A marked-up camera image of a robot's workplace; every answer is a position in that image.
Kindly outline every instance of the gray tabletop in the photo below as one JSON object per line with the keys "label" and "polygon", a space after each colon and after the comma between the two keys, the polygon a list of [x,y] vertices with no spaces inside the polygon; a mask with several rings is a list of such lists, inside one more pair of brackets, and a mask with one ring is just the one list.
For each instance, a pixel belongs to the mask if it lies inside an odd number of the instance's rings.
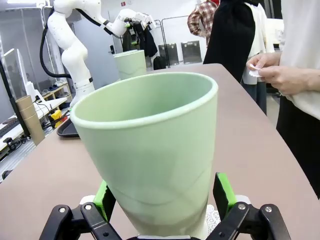
{"label": "gray tabletop", "polygon": [[[227,173],[235,193],[248,196],[255,207],[277,205],[291,239],[320,239],[320,203],[306,176],[236,80],[218,64],[165,71],[201,73],[218,83],[213,171]],[[61,139],[52,133],[0,184],[0,239],[39,239],[55,205],[75,208],[83,196],[96,193],[101,181],[79,139]],[[209,203],[214,204],[211,193]],[[123,239],[137,234],[117,204],[111,224]],[[87,234],[81,239],[93,238]]]}

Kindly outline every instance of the black jacket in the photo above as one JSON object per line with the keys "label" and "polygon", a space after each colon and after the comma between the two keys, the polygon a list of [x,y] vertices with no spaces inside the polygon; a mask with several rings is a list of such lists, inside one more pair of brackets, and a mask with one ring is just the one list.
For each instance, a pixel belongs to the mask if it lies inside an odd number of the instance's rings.
{"label": "black jacket", "polygon": [[240,82],[255,38],[256,25],[244,2],[221,0],[214,13],[210,41],[203,64],[222,64]]}
{"label": "black jacket", "polygon": [[143,30],[141,24],[137,24],[135,25],[135,30],[137,33],[137,37],[139,38],[139,44],[136,46],[131,44],[132,38],[129,30],[127,30],[123,35],[123,51],[126,52],[134,49],[140,49],[144,50],[144,56],[153,57],[158,52],[158,49],[148,27]]}

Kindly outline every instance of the white shirt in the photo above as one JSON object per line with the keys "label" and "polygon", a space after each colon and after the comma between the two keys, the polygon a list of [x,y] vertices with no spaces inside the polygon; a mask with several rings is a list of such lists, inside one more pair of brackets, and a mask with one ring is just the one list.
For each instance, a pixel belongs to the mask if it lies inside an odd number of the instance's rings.
{"label": "white shirt", "polygon": [[[285,44],[280,65],[320,70],[320,0],[282,0]],[[286,96],[320,120],[320,92]]]}
{"label": "white shirt", "polygon": [[[255,23],[255,34],[252,43],[252,47],[248,58],[259,53],[273,53],[275,51],[271,34],[267,28],[267,15],[264,8],[259,3],[258,6],[254,6],[245,2],[250,7]],[[256,85],[258,78],[249,75],[249,69],[246,67],[242,76],[245,84]]]}

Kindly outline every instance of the black pants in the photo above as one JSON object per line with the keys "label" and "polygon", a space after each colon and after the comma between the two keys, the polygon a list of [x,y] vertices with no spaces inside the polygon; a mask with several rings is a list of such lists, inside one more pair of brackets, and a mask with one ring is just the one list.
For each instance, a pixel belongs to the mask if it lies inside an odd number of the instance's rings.
{"label": "black pants", "polygon": [[320,199],[320,120],[282,96],[276,129]]}

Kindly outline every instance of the cup rim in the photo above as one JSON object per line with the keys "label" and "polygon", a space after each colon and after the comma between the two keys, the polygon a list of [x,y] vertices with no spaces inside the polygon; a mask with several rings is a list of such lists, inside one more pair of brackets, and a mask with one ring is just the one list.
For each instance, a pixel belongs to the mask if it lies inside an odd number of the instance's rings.
{"label": "cup rim", "polygon": [[114,58],[120,58],[120,57],[124,57],[124,56],[128,56],[128,55],[132,55],[132,54],[135,54],[135,53],[141,53],[141,52],[144,52],[144,50],[130,50],[130,51],[123,51],[123,52],[119,52],[119,53],[116,53],[114,55],[112,55]]}
{"label": "cup rim", "polygon": [[[175,109],[169,110],[169,111],[164,111],[155,115],[150,115],[150,116],[144,116],[144,117],[139,117],[139,118],[135,118],[135,119],[128,119],[128,120],[121,120],[121,121],[89,121],[89,120],[84,120],[79,118],[76,115],[76,110],[79,107],[79,105],[86,100],[86,98],[88,98],[89,96],[96,94],[97,92],[103,91],[106,88],[110,88],[114,85],[117,84],[124,84],[127,81],[134,81],[137,79],[141,79],[141,78],[148,78],[150,75],[175,75],[175,74],[179,74],[179,75],[193,75],[193,76],[198,76],[201,78],[204,78],[206,80],[208,80],[209,82],[211,82],[211,89],[203,96],[201,96],[200,98],[198,98],[197,100],[187,103],[186,105],[177,107]],[[200,73],[194,73],[194,72],[161,72],[161,73],[152,73],[152,74],[146,74],[146,75],[142,75],[142,76],[136,76],[136,77],[132,77],[132,78],[128,78],[125,80],[121,80],[121,81],[116,81],[112,84],[109,84],[107,86],[101,87],[93,92],[91,92],[90,94],[88,94],[86,97],[84,97],[83,99],[81,99],[80,101],[78,101],[74,107],[71,110],[70,113],[70,119],[71,121],[75,124],[78,125],[82,128],[86,128],[86,129],[99,129],[99,130],[107,130],[107,129],[126,129],[126,128],[134,128],[134,127],[141,127],[141,126],[145,126],[145,125],[150,125],[150,124],[156,124],[159,122],[163,122],[169,119],[173,119],[176,117],[179,117],[181,115],[187,114],[191,111],[193,111],[194,109],[198,108],[201,105],[204,105],[205,103],[207,103],[209,100],[211,100],[218,92],[218,84],[216,83],[215,80],[213,80],[211,77],[204,75],[204,74],[200,74]]]}

